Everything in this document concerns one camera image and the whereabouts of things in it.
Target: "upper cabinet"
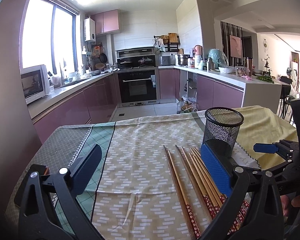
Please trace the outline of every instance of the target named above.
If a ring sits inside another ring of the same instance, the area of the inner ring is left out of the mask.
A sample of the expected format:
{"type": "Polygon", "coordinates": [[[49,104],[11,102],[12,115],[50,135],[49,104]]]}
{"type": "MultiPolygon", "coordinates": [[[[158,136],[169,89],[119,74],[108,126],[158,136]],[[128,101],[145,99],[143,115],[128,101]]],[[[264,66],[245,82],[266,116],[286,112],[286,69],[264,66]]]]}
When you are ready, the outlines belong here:
{"type": "Polygon", "coordinates": [[[119,30],[118,10],[98,13],[92,15],[91,19],[96,22],[96,35],[119,30]]]}

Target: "tile floor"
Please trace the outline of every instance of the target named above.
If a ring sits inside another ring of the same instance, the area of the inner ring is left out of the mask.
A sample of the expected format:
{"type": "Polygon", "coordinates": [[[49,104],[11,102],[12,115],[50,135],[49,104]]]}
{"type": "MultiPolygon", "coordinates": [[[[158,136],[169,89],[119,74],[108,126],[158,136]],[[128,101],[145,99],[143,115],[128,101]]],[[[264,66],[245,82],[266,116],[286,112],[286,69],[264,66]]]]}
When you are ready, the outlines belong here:
{"type": "Polygon", "coordinates": [[[159,116],[177,113],[177,103],[155,104],[145,106],[120,107],[114,114],[111,122],[133,119],[143,116],[159,116]]]}

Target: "window frame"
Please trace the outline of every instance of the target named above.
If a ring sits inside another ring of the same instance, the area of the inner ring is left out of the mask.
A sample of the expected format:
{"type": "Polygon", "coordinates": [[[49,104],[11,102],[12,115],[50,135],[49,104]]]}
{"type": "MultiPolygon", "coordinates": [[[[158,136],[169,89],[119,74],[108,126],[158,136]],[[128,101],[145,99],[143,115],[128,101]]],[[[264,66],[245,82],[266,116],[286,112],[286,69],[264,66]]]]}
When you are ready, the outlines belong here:
{"type": "Polygon", "coordinates": [[[56,9],[60,9],[72,16],[72,52],[73,52],[73,61],[74,61],[74,71],[78,71],[78,57],[77,57],[77,49],[76,49],[76,15],[71,13],[65,8],[62,8],[61,6],[57,5],[56,3],[51,2],[50,0],[42,0],[47,3],[50,3],[53,5],[52,9],[52,17],[51,17],[51,60],[52,60],[52,71],[54,74],[57,74],[57,68],[56,68],[56,62],[55,62],[55,57],[54,57],[54,42],[53,42],[53,37],[54,37],[54,21],[55,21],[55,14],[56,14],[56,9]]]}

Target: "white countertop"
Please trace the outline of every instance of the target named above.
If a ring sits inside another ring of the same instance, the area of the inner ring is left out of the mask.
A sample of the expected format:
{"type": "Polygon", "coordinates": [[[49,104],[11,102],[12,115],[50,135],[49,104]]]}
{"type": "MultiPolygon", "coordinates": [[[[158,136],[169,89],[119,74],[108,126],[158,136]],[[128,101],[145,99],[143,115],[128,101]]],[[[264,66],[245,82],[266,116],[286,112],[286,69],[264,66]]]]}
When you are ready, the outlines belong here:
{"type": "Polygon", "coordinates": [[[199,70],[196,68],[187,68],[187,67],[183,67],[183,66],[174,66],[174,65],[159,66],[159,69],[164,69],[164,68],[177,68],[177,69],[189,71],[192,73],[196,73],[196,74],[200,74],[200,75],[207,76],[210,78],[214,78],[214,79],[229,83],[231,85],[234,85],[234,86],[237,86],[237,87],[240,87],[243,89],[245,89],[246,84],[271,84],[268,82],[258,80],[258,79],[256,79],[256,77],[252,77],[252,80],[247,80],[242,77],[237,77],[235,74],[222,74],[220,72],[213,71],[213,70],[210,70],[209,72],[207,72],[206,70],[199,70]]]}
{"type": "Polygon", "coordinates": [[[29,114],[31,116],[31,119],[36,117],[38,114],[42,113],[44,110],[48,109],[50,106],[54,105],[55,103],[59,102],[63,98],[71,95],[72,93],[75,93],[84,87],[102,79],[107,76],[112,75],[113,72],[107,73],[107,74],[101,74],[99,76],[91,77],[86,79],[85,81],[82,81],[80,83],[63,87],[63,88],[56,88],[52,93],[49,95],[40,98],[28,105],[29,114]]]}

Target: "human hand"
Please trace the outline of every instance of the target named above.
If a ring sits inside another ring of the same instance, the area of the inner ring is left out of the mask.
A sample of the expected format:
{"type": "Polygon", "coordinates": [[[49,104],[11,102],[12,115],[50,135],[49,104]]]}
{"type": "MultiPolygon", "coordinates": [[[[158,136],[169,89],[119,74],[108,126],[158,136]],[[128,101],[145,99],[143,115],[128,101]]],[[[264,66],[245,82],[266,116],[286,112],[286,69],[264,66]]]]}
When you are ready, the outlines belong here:
{"type": "MultiPolygon", "coordinates": [[[[287,195],[280,196],[280,198],[281,198],[283,216],[287,217],[289,215],[290,199],[288,198],[287,195]]],[[[292,199],[291,205],[293,207],[300,207],[300,195],[292,199]]]]}

